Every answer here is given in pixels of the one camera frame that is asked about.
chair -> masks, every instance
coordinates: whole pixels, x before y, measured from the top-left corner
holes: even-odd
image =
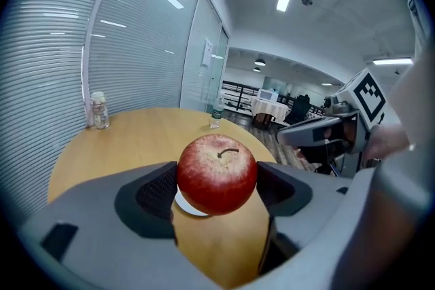
[[[311,105],[300,99],[293,101],[293,107],[290,113],[285,117],[285,122],[288,124],[297,124],[304,120],[305,115],[308,113]]]

glass jar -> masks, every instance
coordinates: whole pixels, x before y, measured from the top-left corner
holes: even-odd
[[[107,113],[107,103],[104,93],[101,91],[93,92],[90,95],[90,99],[92,101],[95,127],[99,130],[109,127],[109,114]]]

red apple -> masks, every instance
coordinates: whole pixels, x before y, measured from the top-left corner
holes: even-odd
[[[208,215],[231,213],[245,204],[257,182],[252,153],[237,140],[208,134],[191,142],[178,162],[183,197]]]

white plate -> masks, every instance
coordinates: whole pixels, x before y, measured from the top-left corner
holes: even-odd
[[[190,205],[190,203],[181,194],[178,185],[177,185],[177,194],[175,195],[175,201],[178,204],[178,206],[181,209],[183,209],[186,213],[189,213],[191,215],[196,215],[197,217],[208,216],[208,214],[203,213],[202,211],[199,211],[198,209],[195,209],[193,206]]]

round table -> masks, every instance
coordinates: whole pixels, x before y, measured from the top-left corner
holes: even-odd
[[[52,171],[48,201],[83,181],[178,161],[186,145],[204,134],[228,135],[242,142],[257,161],[275,162],[246,130],[227,120],[210,129],[209,118],[199,111],[166,108],[111,115],[109,128],[87,128],[63,149]],[[256,189],[231,214],[193,217],[175,201],[172,211],[179,250],[211,280],[231,288],[255,279],[268,232],[268,213]]]

